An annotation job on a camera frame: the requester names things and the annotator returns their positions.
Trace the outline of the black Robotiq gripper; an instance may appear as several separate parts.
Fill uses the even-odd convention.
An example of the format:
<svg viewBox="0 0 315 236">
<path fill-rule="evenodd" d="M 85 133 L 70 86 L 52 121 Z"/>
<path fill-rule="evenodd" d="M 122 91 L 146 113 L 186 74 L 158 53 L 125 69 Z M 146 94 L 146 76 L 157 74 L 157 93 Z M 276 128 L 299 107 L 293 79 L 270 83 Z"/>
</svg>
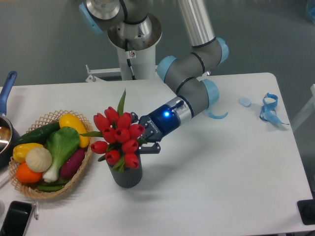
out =
<svg viewBox="0 0 315 236">
<path fill-rule="evenodd" d="M 177 107 L 164 104 L 145 116 L 141 116 L 140 120 L 135 112 L 131 112 L 131 123 L 138 123 L 144 126 L 145 131 L 141 138 L 148 143 L 160 142 L 163 137 L 177 129 L 181 122 L 177 115 Z M 154 143 L 151 147 L 139 147 L 140 154 L 159 154 L 159 143 Z"/>
</svg>

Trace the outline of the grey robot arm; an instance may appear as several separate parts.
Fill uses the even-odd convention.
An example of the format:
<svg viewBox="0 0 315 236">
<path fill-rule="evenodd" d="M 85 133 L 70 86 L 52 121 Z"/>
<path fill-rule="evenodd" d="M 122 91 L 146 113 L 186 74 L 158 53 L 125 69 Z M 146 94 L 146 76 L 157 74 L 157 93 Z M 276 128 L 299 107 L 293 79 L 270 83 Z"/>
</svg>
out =
<svg viewBox="0 0 315 236">
<path fill-rule="evenodd" d="M 151 79 L 158 75 L 175 93 L 175 98 L 146 116 L 134 118 L 145 127 L 139 154 L 159 153 L 159 142 L 167 134 L 209 110 L 219 98 L 216 85 L 199 80 L 205 72 L 225 61 L 229 54 L 225 41 L 215 36 L 202 0 L 178 2 L 188 32 L 191 53 L 184 59 L 165 57 L 156 63 L 155 46 L 162 34 L 159 20 L 141 0 L 85 0 L 79 11 L 92 32 L 107 32 L 116 47 L 123 80 Z"/>
</svg>

